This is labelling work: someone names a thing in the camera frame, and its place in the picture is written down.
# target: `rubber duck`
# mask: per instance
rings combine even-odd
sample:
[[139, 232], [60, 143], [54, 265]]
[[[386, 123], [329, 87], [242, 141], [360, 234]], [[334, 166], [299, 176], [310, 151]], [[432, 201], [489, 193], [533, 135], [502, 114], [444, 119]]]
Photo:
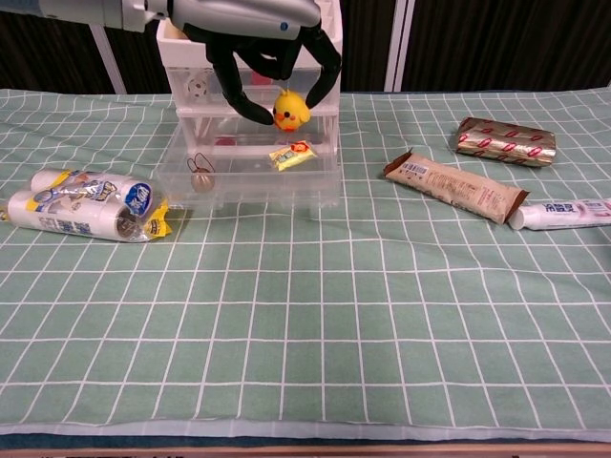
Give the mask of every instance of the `rubber duck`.
[[310, 119], [309, 108], [297, 93], [282, 90], [274, 103], [274, 124], [285, 132], [295, 132]]

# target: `table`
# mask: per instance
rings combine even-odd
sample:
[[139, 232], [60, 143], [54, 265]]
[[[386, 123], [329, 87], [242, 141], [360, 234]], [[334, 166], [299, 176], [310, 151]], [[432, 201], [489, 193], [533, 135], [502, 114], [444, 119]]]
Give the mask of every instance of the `table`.
[[[178, 211], [137, 245], [0, 225], [0, 432], [611, 442], [609, 228], [515, 232], [380, 177], [412, 147], [528, 203], [608, 198], [610, 105], [343, 94], [318, 216]], [[555, 132], [556, 163], [456, 155], [467, 115]], [[177, 123], [169, 95], [17, 91], [0, 120], [4, 198], [45, 166], [150, 177]]]

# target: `red and gold chocolate bar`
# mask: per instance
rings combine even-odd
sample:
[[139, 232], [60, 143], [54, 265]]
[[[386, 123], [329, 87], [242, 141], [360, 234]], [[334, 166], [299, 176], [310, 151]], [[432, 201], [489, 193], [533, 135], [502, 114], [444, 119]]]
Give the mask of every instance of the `red and gold chocolate bar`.
[[556, 156], [553, 133], [490, 119], [467, 117], [456, 134], [456, 152], [511, 164], [545, 167]]

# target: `brown snack bar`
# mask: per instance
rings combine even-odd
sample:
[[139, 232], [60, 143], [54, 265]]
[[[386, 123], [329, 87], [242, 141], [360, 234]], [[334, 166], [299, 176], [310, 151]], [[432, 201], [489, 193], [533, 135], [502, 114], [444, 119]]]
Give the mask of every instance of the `brown snack bar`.
[[456, 152], [512, 164], [545, 167], [556, 156], [553, 133], [490, 119], [467, 117], [456, 134]]
[[514, 186], [414, 155], [411, 150], [388, 164], [384, 176], [497, 224], [507, 222], [529, 194]]

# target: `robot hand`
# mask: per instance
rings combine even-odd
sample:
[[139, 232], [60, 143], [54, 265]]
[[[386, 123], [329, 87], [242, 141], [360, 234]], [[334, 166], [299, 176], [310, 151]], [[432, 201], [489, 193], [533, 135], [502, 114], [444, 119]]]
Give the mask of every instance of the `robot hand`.
[[304, 46], [322, 67], [305, 100], [309, 108], [327, 96], [342, 66], [314, 0], [0, 0], [0, 10], [130, 31], [169, 17], [190, 40], [205, 43], [228, 103], [261, 124], [273, 124], [273, 116], [246, 97], [234, 53], [255, 72], [286, 80]]

